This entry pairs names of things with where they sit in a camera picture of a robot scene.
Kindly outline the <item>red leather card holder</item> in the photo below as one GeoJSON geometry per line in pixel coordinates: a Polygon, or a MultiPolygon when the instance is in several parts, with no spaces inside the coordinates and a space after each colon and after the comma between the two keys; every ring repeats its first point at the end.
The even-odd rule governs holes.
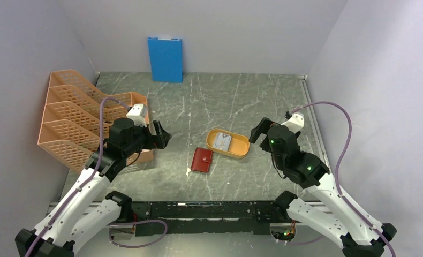
{"type": "Polygon", "coordinates": [[[208,173],[213,160],[213,151],[197,147],[194,152],[191,170],[208,173]]]}

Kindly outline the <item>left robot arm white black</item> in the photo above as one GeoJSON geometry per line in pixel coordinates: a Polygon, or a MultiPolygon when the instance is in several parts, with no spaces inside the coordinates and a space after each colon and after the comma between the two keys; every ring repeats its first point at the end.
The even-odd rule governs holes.
{"type": "Polygon", "coordinates": [[[90,156],[75,185],[59,204],[32,230],[21,229],[15,238],[20,256],[75,256],[84,243],[113,222],[134,222],[132,199],[117,191],[109,193],[94,211],[83,215],[97,195],[127,166],[127,159],[142,150],[164,149],[172,135],[158,120],[155,134],[148,125],[137,126],[130,118],[118,118],[90,156]]]}

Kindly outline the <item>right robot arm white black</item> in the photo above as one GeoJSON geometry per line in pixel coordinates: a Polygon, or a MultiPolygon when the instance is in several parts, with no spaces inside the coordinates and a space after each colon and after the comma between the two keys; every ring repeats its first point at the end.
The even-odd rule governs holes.
{"type": "Polygon", "coordinates": [[[252,128],[249,141],[255,143],[260,135],[266,137],[260,144],[270,153],[272,164],[283,179],[299,185],[314,195],[331,214],[307,204],[297,195],[285,191],[274,201],[273,213],[278,221],[288,219],[308,225],[333,241],[345,256],[381,256],[397,230],[390,223],[381,223],[364,211],[336,183],[335,176],[322,160],[300,149],[299,132],[291,130],[301,117],[292,116],[283,124],[262,118],[252,128]]]}

